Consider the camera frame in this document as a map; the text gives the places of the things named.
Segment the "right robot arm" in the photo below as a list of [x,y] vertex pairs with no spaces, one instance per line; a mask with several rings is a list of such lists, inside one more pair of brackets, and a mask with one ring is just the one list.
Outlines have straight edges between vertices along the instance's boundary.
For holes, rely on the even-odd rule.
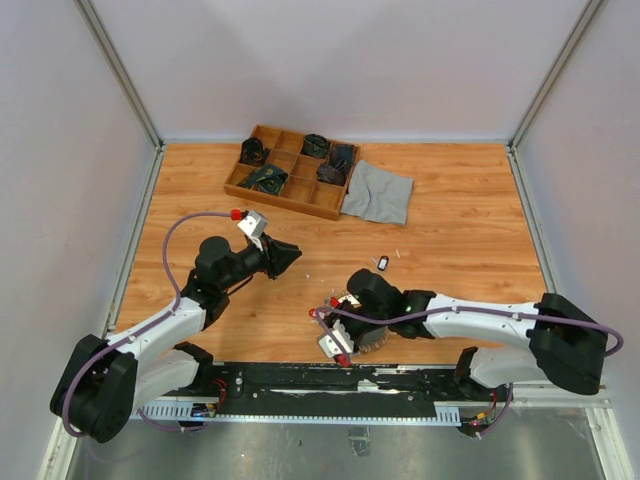
[[537,302],[496,304],[456,299],[428,290],[400,291],[367,269],[347,282],[331,324],[340,352],[360,351],[364,336],[386,327],[406,339],[467,338],[485,347],[463,350],[453,375],[455,392],[474,400],[506,384],[548,381],[591,396],[600,389],[608,333],[567,298],[545,293]]

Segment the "black key tag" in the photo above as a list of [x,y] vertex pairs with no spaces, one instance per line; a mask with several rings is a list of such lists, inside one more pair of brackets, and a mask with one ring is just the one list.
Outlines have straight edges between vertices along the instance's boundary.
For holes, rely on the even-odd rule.
[[375,264],[375,269],[377,272],[383,273],[386,272],[389,268],[390,257],[387,255],[382,255],[379,257],[373,258],[373,262]]

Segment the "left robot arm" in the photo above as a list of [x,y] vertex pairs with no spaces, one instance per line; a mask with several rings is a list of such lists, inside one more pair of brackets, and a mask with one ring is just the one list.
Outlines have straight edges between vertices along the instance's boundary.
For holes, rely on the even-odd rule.
[[191,355],[182,341],[215,323],[231,295],[262,273],[276,279],[302,252],[266,234],[234,252],[220,236],[199,246],[194,267],[173,304],[109,339],[89,334],[72,351],[50,401],[66,432],[99,443],[113,439],[133,410],[172,390],[207,393],[211,358]]

